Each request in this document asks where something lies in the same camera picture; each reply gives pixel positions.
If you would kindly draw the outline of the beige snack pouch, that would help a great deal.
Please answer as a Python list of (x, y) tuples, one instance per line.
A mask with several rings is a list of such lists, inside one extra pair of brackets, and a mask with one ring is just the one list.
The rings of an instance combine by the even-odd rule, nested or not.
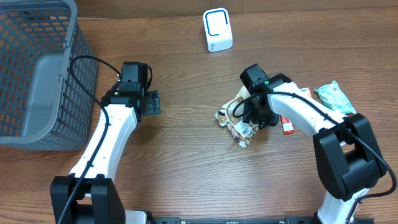
[(238, 103), (249, 96), (250, 94), (247, 89), (242, 86), (237, 95), (232, 100), (221, 106), (221, 108), (215, 113), (215, 118), (218, 120), (219, 125), (222, 127), (226, 126), (241, 147), (247, 147), (250, 145), (256, 132), (259, 130), (257, 124), (252, 122), (244, 123), (242, 118), (235, 118), (233, 116), (233, 110)]

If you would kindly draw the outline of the red stick sachet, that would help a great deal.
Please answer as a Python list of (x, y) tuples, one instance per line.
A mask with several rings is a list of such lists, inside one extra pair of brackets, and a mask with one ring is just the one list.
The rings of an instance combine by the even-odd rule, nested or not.
[(285, 116), (280, 115), (280, 121), (282, 123), (282, 130), (284, 135), (293, 134), (295, 132), (291, 120), (287, 119)]

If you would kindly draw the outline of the orange snack box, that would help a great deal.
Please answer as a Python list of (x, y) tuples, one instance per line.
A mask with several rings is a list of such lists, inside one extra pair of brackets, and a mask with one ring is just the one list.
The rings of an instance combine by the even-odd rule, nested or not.
[(301, 88), (300, 91), (301, 91), (303, 94), (307, 95), (308, 97), (312, 98), (311, 91), (310, 91), (310, 89), (309, 89), (308, 87)]

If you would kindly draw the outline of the teal wet wipes pack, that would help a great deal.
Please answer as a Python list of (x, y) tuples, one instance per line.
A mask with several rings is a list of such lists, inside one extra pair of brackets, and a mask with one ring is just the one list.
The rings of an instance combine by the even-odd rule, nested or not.
[(355, 108), (335, 80), (316, 88), (315, 92), (327, 108), (343, 114), (356, 114)]

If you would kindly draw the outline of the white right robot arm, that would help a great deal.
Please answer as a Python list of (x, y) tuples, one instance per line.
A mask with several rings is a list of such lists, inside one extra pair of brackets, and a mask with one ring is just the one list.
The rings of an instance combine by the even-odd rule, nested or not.
[(275, 126), (280, 115), (313, 139), (317, 172), (326, 194), (313, 217), (305, 223), (374, 223), (356, 218), (364, 199), (383, 197), (397, 188), (397, 178), (382, 157), (369, 120), (360, 113), (346, 116), (302, 93), (287, 76), (268, 77), (254, 64), (240, 80), (249, 96), (236, 105), (244, 123), (259, 129)]

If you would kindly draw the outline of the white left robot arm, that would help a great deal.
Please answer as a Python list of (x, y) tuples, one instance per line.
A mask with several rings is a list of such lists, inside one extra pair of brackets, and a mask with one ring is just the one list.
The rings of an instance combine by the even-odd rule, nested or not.
[(50, 186), (57, 224), (154, 222), (147, 210), (124, 208), (114, 180), (127, 140), (142, 117), (161, 113), (159, 92), (149, 89), (153, 71), (146, 63), (124, 62), (116, 73), (118, 80), (101, 99), (77, 83), (101, 112), (80, 160)]

